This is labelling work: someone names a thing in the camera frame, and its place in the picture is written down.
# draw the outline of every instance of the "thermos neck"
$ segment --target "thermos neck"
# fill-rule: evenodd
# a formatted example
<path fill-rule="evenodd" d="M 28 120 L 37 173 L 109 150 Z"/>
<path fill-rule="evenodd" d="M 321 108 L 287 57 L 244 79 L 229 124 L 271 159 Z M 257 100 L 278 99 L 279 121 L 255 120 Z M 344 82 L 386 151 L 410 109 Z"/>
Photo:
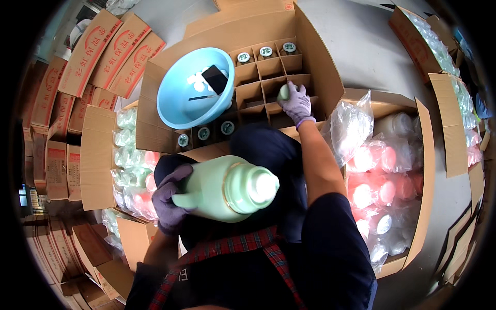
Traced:
<path fill-rule="evenodd" d="M 268 169 L 235 163 L 224 177 L 223 192 L 228 206 L 240 214 L 267 207 L 279 189 L 279 179 Z"/>

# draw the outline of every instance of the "green cup lid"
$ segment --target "green cup lid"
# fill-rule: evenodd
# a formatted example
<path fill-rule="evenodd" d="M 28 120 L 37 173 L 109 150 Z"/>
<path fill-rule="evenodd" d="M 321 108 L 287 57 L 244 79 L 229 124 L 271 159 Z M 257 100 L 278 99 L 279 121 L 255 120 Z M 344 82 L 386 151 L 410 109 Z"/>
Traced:
<path fill-rule="evenodd" d="M 220 131 L 225 135 L 230 135 L 234 132 L 234 124 L 231 121 L 225 121 L 220 126 Z"/>
<path fill-rule="evenodd" d="M 260 55 L 263 57 L 269 57 L 272 55 L 272 49 L 269 46 L 264 46 L 260 49 Z"/>
<path fill-rule="evenodd" d="M 188 143 L 189 143 L 189 137 L 187 134 L 183 133 L 182 135 L 179 136 L 179 138 L 178 138 L 179 146 L 185 147 L 188 145 Z"/>
<path fill-rule="evenodd" d="M 238 54 L 239 62 L 247 62 L 249 61 L 249 54 L 247 52 L 242 52 Z"/>
<path fill-rule="evenodd" d="M 296 45 L 292 42 L 284 43 L 282 48 L 289 53 L 296 51 Z"/>
<path fill-rule="evenodd" d="M 198 139 L 205 141 L 210 136 L 210 129 L 202 127 L 198 130 Z"/>

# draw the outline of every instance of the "red plaid strap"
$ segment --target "red plaid strap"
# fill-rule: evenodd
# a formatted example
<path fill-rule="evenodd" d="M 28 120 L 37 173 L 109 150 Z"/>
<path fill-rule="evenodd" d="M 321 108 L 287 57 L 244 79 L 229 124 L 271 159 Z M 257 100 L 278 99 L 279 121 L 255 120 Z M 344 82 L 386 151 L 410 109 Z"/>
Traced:
<path fill-rule="evenodd" d="M 284 279 L 284 282 L 293 293 L 298 307 L 300 309 L 306 309 L 289 274 L 286 257 L 275 242 L 277 239 L 276 230 L 277 227 L 272 226 L 246 235 L 224 238 L 197 245 L 193 250 L 183 255 L 179 259 L 178 264 L 169 271 L 164 279 L 164 283 L 162 283 L 158 291 L 155 293 L 148 309 L 162 309 L 173 284 L 179 276 L 182 266 L 196 263 L 218 255 L 248 252 L 258 248 L 263 248 L 264 253 L 270 259 L 274 267 L 276 267 L 277 271 L 279 271 L 279 274 Z"/>

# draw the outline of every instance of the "smartphone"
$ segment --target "smartphone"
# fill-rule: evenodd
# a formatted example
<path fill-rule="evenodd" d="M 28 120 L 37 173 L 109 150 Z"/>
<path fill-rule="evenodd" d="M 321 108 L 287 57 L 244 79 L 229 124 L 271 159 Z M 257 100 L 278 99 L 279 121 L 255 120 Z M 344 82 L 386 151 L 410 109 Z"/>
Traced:
<path fill-rule="evenodd" d="M 215 65 L 205 70 L 201 75 L 217 95 L 222 94 L 227 85 L 227 78 Z"/>

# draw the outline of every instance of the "person's right hand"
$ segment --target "person's right hand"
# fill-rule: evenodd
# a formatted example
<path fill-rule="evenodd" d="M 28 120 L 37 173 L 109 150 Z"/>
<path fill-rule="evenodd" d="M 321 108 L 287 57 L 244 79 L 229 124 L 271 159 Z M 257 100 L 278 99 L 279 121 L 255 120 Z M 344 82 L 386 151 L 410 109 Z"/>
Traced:
<path fill-rule="evenodd" d="M 290 94 L 289 100 L 281 100 L 278 103 L 283 111 L 291 117 L 295 123 L 296 130 L 298 130 L 298 127 L 301 123 L 303 123 L 303 121 L 315 122 L 315 118 L 313 118 L 310 114 L 310 96 L 307 96 L 305 86 L 301 85 L 300 91 L 297 91 L 293 82 L 288 81 L 288 88 Z"/>
<path fill-rule="evenodd" d="M 183 209 L 172 202 L 172 195 L 178 192 L 175 183 L 188 177 L 193 172 L 191 165 L 177 167 L 157 186 L 152 195 L 153 206 L 158 215 L 158 228 L 164 235 L 177 236 L 181 222 L 193 209 Z"/>

